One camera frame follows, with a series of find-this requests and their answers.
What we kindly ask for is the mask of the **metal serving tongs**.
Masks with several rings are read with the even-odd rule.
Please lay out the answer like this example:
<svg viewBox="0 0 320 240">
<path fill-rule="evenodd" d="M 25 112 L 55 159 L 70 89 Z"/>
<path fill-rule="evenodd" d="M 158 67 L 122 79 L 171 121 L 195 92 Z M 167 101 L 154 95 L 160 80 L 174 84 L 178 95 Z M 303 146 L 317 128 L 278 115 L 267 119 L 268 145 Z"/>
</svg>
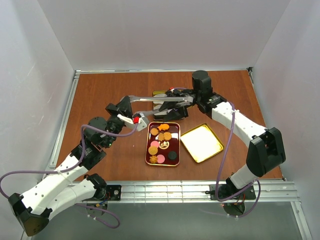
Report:
<svg viewBox="0 0 320 240">
<path fill-rule="evenodd" d="M 153 115 L 155 113 L 190 106 L 194 102 L 194 98 L 192 96 L 142 97 L 142 96 L 129 95 L 129 100 L 130 100 L 130 103 L 135 103 L 135 102 L 160 103 L 160 107 L 156 110 L 149 110 L 149 111 L 144 110 L 144 111 L 136 112 L 136 114 L 144 115 L 146 117 Z"/>
</svg>

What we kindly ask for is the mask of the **gold tin lid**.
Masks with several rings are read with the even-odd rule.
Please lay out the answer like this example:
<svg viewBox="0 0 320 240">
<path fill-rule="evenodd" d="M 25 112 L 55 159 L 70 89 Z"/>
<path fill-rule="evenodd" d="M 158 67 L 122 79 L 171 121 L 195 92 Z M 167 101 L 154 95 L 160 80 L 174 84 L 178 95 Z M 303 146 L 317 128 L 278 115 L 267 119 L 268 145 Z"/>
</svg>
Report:
<svg viewBox="0 0 320 240">
<path fill-rule="evenodd" d="M 183 133 L 180 141 L 196 163 L 202 163 L 210 159 L 225 148 L 217 134 L 207 123 Z"/>
</svg>

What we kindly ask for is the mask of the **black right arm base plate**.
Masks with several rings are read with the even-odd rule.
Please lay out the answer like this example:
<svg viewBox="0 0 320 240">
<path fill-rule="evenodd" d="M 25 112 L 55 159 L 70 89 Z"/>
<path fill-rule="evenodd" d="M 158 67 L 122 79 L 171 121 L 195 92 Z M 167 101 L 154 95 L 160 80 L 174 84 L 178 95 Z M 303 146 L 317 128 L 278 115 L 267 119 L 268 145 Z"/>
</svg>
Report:
<svg viewBox="0 0 320 240">
<path fill-rule="evenodd" d="M 225 199 L 230 197 L 231 195 L 237 193 L 239 190 L 232 190 L 230 187 L 228 187 L 226 184 L 221 184 L 218 187 L 218 197 L 220 199 Z M 211 200 L 217 200 L 215 196 L 216 192 L 216 185 L 210 184 L 209 190 L 205 191 L 204 193 L 206 195 L 210 196 Z M 249 188 L 241 192 L 240 194 L 234 196 L 230 200 L 255 200 L 257 198 L 254 187 L 251 185 Z"/>
</svg>

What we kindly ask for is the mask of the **orange shell-shaped cookie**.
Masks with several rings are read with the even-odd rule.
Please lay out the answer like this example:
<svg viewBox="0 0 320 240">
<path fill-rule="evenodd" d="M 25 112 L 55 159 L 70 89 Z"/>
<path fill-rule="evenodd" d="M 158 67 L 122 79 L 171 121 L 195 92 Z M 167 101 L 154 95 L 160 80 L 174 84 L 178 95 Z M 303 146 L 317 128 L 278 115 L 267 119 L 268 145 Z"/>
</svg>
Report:
<svg viewBox="0 0 320 240">
<path fill-rule="evenodd" d="M 152 128 L 150 130 L 150 133 L 153 135 L 153 136 L 157 136 L 159 134 L 159 130 L 155 127 L 155 128 Z"/>
</svg>

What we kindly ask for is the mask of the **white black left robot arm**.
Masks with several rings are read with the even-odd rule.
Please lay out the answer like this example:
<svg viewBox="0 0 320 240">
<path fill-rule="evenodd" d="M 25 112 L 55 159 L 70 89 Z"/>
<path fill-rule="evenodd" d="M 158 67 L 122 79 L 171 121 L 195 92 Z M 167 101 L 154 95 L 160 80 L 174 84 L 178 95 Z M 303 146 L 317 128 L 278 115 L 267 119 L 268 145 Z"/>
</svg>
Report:
<svg viewBox="0 0 320 240">
<path fill-rule="evenodd" d="M 65 160 L 37 185 L 24 193 L 13 193 L 8 197 L 11 209 L 25 233 L 31 237 L 42 231 L 58 213 L 77 202 L 107 196 L 107 183 L 98 174 L 88 175 L 82 182 L 73 181 L 85 175 L 105 156 L 105 148 L 110 148 L 120 136 L 125 121 L 133 117 L 129 96 L 117 104 L 106 107 L 109 119 L 94 117 L 83 125 L 81 141 Z"/>
</svg>

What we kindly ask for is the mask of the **gold square cookie tin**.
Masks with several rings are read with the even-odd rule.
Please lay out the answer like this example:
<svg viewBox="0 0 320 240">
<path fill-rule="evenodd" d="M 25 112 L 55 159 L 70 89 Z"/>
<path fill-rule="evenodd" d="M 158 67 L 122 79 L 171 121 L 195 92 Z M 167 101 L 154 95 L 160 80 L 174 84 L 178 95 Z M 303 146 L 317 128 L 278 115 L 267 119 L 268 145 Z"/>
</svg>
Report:
<svg viewBox="0 0 320 240">
<path fill-rule="evenodd" d="M 167 97 L 166 91 L 165 90 L 155 90 L 152 92 L 152 97 L 156 98 L 162 98 L 162 97 Z M 163 102 L 162 101 L 153 101 L 152 102 L 152 107 L 153 110 L 158 110 L 162 106 Z M 181 117 L 181 114 L 178 112 L 176 108 L 171 108 L 167 109 L 161 112 L 156 112 L 153 114 L 153 119 L 155 121 L 163 121 L 164 119 L 172 116 L 172 119 L 170 121 L 179 121 L 183 119 Z"/>
</svg>

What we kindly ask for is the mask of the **round waffle sandwich cookie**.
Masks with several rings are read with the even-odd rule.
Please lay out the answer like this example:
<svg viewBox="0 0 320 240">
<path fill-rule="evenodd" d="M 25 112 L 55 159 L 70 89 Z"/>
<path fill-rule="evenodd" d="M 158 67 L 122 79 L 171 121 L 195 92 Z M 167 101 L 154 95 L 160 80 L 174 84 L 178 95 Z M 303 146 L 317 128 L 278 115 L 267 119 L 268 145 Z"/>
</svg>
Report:
<svg viewBox="0 0 320 240">
<path fill-rule="evenodd" d="M 165 132 L 163 138 L 165 141 L 170 141 L 172 139 L 172 134 L 170 132 Z"/>
</svg>

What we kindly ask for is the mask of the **orange flower cookie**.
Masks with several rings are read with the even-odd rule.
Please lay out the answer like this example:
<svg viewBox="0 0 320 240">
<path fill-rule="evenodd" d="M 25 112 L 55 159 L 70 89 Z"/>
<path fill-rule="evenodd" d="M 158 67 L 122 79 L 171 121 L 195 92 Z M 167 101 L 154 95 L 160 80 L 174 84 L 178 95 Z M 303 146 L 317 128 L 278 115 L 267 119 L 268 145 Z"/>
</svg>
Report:
<svg viewBox="0 0 320 240">
<path fill-rule="evenodd" d="M 164 138 L 164 134 L 163 134 L 163 133 L 159 133 L 159 134 L 158 134 L 158 140 L 159 140 L 160 142 L 162 142 L 164 139 L 165 139 L 165 138 Z"/>
</svg>

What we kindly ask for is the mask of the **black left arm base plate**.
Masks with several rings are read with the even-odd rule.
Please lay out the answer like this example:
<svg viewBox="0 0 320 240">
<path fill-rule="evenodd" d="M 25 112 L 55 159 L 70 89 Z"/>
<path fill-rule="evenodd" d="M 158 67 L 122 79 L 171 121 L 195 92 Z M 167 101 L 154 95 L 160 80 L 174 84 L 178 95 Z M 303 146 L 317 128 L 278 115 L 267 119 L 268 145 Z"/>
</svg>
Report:
<svg viewBox="0 0 320 240">
<path fill-rule="evenodd" d="M 119 201 L 121 199 L 122 186 L 119 184 L 107 185 L 102 192 L 102 201 Z"/>
</svg>

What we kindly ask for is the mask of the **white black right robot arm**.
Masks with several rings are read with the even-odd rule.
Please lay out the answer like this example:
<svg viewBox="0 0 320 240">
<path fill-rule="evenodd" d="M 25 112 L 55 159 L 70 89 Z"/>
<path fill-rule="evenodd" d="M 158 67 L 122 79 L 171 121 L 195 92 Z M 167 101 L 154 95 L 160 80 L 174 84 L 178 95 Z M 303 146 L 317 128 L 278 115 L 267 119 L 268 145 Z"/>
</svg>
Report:
<svg viewBox="0 0 320 240">
<path fill-rule="evenodd" d="M 255 181 L 286 161 L 283 138 L 280 130 L 259 125 L 240 113 L 233 103 L 214 92 L 212 79 L 204 70 L 192 73 L 192 88 L 172 87 L 165 92 L 161 111 L 168 110 L 164 121 L 180 120 L 187 116 L 187 109 L 197 106 L 212 120 L 222 124 L 247 146 L 245 164 L 216 185 L 214 195 L 220 201 L 235 198 Z"/>
</svg>

